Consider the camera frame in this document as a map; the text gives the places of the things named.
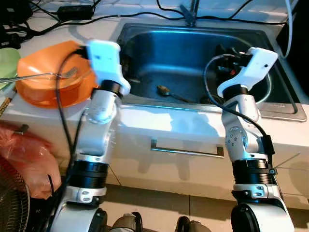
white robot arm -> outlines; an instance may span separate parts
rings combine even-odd
[[[118,44],[92,40],[86,49],[99,88],[93,90],[86,110],[71,177],[51,232],[101,232],[106,227],[107,214],[99,204],[106,193],[118,106],[122,96],[130,92],[130,84],[122,76]]]
[[[236,76],[221,83],[217,92],[225,100],[224,107],[258,122],[259,112],[254,97],[248,91],[267,75],[278,54],[251,47],[245,55],[252,56],[248,64],[242,66]],[[235,177],[232,193],[238,201],[231,214],[233,231],[293,232],[293,223],[274,176],[276,170],[272,168],[272,144],[269,151],[263,141],[265,135],[231,112],[223,110],[222,123]]]

stainless steel sink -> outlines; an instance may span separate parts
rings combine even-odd
[[[121,46],[124,77],[131,84],[131,93],[123,103],[168,107],[184,110],[219,112],[211,104],[201,104],[206,96],[203,71],[215,55],[215,48],[234,47],[247,51],[249,47],[272,50],[262,31],[169,27],[146,24],[125,24],[117,40]],[[174,94],[196,103],[158,94],[157,85],[168,87]],[[216,94],[216,75],[210,72],[210,90]],[[263,117],[306,121],[301,104],[279,61],[269,72],[269,78],[250,91]]]

fork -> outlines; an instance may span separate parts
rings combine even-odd
[[[46,76],[46,75],[54,75],[54,76],[59,76],[60,78],[63,78],[63,79],[69,79],[76,73],[77,73],[77,67],[73,67],[69,71],[63,74],[60,74],[60,75],[57,73],[53,73],[53,72],[47,72],[47,73],[42,73],[42,74],[30,75],[30,76],[17,76],[16,75],[13,78],[0,78],[0,83],[10,83],[14,81],[20,81],[20,80],[25,80],[25,79],[29,79],[33,77],[38,77],[38,76]]]

orange bowl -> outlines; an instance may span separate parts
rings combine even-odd
[[[64,58],[79,47],[74,41],[56,44],[35,52],[18,62],[18,76],[28,76],[41,73],[57,73]],[[64,65],[62,73],[72,68],[77,73],[68,79],[59,81],[60,98],[63,107],[69,107],[88,99],[92,89],[97,87],[95,75],[89,61],[74,55]],[[16,82],[16,89],[20,96],[28,103],[41,108],[57,108],[56,102],[56,76],[46,75],[33,77]]]

spoon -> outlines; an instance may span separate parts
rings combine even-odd
[[[171,93],[170,89],[167,88],[166,86],[157,86],[156,88],[158,89],[159,94],[162,95],[162,96],[171,96],[171,97],[176,98],[178,100],[181,100],[183,102],[194,103],[193,101],[187,100],[185,98],[182,98],[181,96],[178,96],[174,93]]]

